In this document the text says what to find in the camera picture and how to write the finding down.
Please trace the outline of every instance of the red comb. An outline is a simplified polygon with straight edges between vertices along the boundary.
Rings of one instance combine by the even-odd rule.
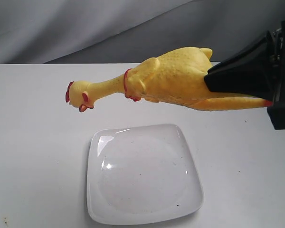
[[[74,82],[70,82],[70,84],[68,84],[67,91],[66,91],[66,102],[69,102],[69,101],[70,101],[69,90],[70,90],[71,85],[72,85],[73,83],[74,83]]]

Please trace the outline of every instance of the white table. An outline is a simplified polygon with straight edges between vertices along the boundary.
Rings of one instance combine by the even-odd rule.
[[[0,228],[106,228],[86,208],[93,134],[172,123],[184,132],[205,193],[195,214],[148,228],[285,228],[285,130],[265,108],[202,112],[103,98],[84,113],[70,81],[102,81],[136,64],[0,65]]]

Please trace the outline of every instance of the square plate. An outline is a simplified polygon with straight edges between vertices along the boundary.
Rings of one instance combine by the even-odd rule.
[[[87,207],[93,220],[161,222],[191,214],[202,203],[200,179],[178,126],[109,129],[92,138]]]

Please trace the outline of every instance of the black plastic mount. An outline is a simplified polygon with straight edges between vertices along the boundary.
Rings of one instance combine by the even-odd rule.
[[[212,92],[238,93],[273,102],[267,108],[276,130],[285,129],[285,20],[273,33],[212,67],[205,76]]]

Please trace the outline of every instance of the rubber chicken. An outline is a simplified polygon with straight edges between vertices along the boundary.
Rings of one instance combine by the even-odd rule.
[[[212,67],[209,48],[182,47],[159,57],[151,57],[137,67],[108,81],[71,82],[66,102],[84,112],[94,102],[114,93],[139,101],[166,102],[202,111],[239,110],[271,105],[262,98],[232,93],[210,92],[204,76]]]

